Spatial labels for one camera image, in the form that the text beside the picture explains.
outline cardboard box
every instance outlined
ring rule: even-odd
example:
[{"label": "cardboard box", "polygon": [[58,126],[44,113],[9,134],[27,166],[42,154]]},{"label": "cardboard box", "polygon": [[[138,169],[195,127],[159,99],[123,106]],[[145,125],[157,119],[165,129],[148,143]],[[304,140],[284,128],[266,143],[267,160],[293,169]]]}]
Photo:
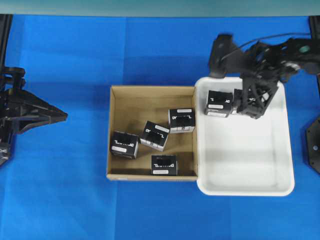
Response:
[{"label": "cardboard box", "polygon": [[[192,86],[112,86],[110,89],[109,140],[113,131],[139,135],[146,120],[168,127],[168,110],[195,108]],[[178,176],[151,175],[152,155],[159,151],[139,146],[136,159],[114,156],[108,151],[106,176],[110,180],[197,180],[197,131],[169,134],[163,155],[176,155]]]}]

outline small black box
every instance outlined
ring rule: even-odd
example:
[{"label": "small black box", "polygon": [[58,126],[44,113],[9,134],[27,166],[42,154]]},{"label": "small black box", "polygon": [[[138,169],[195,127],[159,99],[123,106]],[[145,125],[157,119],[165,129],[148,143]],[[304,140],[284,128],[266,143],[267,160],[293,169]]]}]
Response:
[{"label": "small black box", "polygon": [[113,155],[135,159],[139,148],[138,136],[114,131],[112,141],[110,143],[110,152]]},{"label": "small black box", "polygon": [[178,162],[176,155],[152,155],[151,156],[152,175],[178,175]]},{"label": "small black box", "polygon": [[241,89],[234,89],[233,93],[233,102],[232,102],[232,112],[233,115],[241,115],[240,113],[237,113],[238,107],[242,103],[242,90]]},{"label": "small black box", "polygon": [[171,134],[192,133],[196,126],[195,111],[192,108],[169,109]]},{"label": "small black box", "polygon": [[167,143],[169,132],[168,128],[147,121],[140,137],[141,144],[162,152]]},{"label": "small black box", "polygon": [[205,114],[209,116],[226,118],[232,110],[232,92],[209,90]]}]

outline cable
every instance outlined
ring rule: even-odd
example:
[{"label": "cable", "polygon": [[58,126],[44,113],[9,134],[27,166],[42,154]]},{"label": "cable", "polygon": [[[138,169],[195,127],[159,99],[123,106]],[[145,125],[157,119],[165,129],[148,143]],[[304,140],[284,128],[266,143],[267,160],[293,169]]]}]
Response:
[{"label": "cable", "polygon": [[253,42],[259,41],[259,40],[263,40],[263,39],[272,39],[272,38],[277,38],[277,37],[283,37],[283,36],[288,36],[288,35],[303,35],[303,36],[307,36],[310,35],[310,33],[305,33],[305,32],[289,32],[289,33],[282,33],[282,34],[276,34],[276,35],[270,35],[270,36],[263,36],[263,37],[259,37],[259,38],[255,38],[253,40],[247,41],[246,43],[240,45],[237,49],[232,50],[231,52],[229,52],[228,54],[224,55],[221,58],[221,61],[227,57],[229,57],[230,55],[234,54],[236,51],[239,51],[240,49],[242,49],[244,46],[251,44]]}]

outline white plastic tray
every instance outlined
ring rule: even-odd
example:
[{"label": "white plastic tray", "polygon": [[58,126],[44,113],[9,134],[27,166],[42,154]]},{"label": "white plastic tray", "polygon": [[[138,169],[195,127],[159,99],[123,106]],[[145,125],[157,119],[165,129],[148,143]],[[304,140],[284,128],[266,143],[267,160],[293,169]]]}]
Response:
[{"label": "white plastic tray", "polygon": [[242,89],[238,77],[204,77],[196,86],[199,189],[207,195],[285,196],[295,186],[285,89],[264,116],[204,114],[208,90]]}]

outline blue surface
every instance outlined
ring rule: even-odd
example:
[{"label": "blue surface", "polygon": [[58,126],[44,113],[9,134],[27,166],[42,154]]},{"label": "blue surface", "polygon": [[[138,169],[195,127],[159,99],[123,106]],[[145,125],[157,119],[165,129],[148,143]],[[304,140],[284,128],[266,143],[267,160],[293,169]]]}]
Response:
[{"label": "blue surface", "polygon": [[303,72],[285,86],[289,196],[206,196],[195,182],[105,178],[110,85],[193,85],[208,75],[220,32],[241,44],[308,31],[306,17],[14,16],[7,65],[25,68],[25,89],[69,117],[17,137],[0,169],[0,239],[320,239],[320,175],[306,164],[304,137],[320,102],[315,76]]}]

